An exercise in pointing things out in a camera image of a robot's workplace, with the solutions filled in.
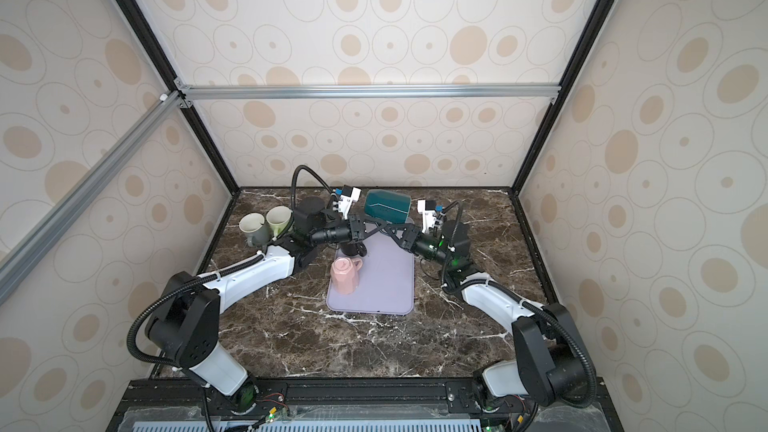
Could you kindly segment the dark green mug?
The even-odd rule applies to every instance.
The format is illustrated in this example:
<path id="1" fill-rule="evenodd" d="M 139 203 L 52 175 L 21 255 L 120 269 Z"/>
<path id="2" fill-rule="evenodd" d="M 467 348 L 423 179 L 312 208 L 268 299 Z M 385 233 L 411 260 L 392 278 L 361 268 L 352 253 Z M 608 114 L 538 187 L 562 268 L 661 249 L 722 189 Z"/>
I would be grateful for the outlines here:
<path id="1" fill-rule="evenodd" d="M 409 195 L 385 189 L 371 189 L 366 195 L 364 212 L 373 218 L 403 224 L 408 220 L 410 207 Z"/>

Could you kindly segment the pink faceted mug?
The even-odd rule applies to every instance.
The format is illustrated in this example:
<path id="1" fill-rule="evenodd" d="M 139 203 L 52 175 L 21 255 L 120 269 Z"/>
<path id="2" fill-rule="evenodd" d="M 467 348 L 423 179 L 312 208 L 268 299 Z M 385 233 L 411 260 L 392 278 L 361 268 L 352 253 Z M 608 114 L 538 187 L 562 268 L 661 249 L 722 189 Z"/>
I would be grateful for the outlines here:
<path id="1" fill-rule="evenodd" d="M 339 257 L 331 266 L 331 282 L 334 289 L 342 295 L 355 292 L 359 285 L 359 271 L 363 266 L 360 257 Z"/>

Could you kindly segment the lavender plastic tray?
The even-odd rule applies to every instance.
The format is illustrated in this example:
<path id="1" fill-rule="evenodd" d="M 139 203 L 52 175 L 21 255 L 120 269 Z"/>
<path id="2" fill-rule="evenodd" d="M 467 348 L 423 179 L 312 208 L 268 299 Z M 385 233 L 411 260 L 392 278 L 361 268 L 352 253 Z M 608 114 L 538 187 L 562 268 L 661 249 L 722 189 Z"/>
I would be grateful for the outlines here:
<path id="1" fill-rule="evenodd" d="M 355 285 L 349 294 L 341 293 L 331 274 L 327 306 L 337 312 L 407 315 L 414 307 L 415 259 L 382 232 L 367 238 L 364 257 L 347 256 L 337 250 L 334 260 L 349 259 L 357 267 L 356 279 L 342 281 Z"/>

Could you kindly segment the light green mug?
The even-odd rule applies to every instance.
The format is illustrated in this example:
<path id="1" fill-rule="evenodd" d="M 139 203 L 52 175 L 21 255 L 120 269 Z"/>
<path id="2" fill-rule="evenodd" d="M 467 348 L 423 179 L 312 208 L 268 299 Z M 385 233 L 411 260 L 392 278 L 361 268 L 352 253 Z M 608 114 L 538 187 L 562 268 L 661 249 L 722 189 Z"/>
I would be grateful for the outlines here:
<path id="1" fill-rule="evenodd" d="M 276 206 L 267 212 L 265 219 L 274 238 L 289 226 L 291 218 L 292 210 L 287 206 Z"/>

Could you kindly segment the grey mug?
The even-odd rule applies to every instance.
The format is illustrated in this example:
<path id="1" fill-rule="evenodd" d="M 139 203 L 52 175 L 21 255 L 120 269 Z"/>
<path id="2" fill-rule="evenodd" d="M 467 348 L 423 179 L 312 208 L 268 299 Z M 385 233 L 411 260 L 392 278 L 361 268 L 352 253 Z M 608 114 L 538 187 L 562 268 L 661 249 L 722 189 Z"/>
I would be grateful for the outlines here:
<path id="1" fill-rule="evenodd" d="M 272 231 L 264 215 L 254 212 L 243 216 L 238 223 L 246 245 L 261 248 L 272 240 Z"/>

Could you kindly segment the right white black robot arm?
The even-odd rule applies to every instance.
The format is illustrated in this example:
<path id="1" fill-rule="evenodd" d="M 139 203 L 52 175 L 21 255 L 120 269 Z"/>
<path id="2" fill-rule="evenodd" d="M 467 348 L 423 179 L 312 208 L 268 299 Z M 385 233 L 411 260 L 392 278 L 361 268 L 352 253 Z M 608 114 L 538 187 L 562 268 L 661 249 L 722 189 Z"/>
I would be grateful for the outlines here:
<path id="1" fill-rule="evenodd" d="M 377 227 L 401 249 L 440 267 L 442 290 L 492 318 L 512 335 L 514 358 L 499 361 L 476 374 L 483 408 L 511 396 L 527 397 L 540 406 L 560 402 L 587 408 L 596 399 L 596 367 L 568 309 L 527 299 L 482 270 L 472 257 L 463 207 L 454 202 L 456 217 L 426 210 L 420 226 L 377 219 Z"/>

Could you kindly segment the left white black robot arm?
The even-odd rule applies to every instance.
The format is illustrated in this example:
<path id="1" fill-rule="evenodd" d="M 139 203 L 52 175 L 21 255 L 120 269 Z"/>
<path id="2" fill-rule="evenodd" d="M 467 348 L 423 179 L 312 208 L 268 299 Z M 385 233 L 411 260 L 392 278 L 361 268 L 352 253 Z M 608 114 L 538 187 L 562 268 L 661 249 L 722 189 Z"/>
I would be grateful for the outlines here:
<path id="1" fill-rule="evenodd" d="M 253 407 L 258 389 L 249 372 L 220 344 L 221 315 L 241 299 L 306 269 L 326 245 L 359 249 L 388 222 L 354 214 L 360 191 L 327 188 L 327 197 L 297 198 L 271 238 L 248 259 L 216 272 L 173 275 L 160 298 L 139 313 L 128 329 L 129 354 L 144 363 L 175 367 L 200 386 L 226 398 L 242 414 Z"/>

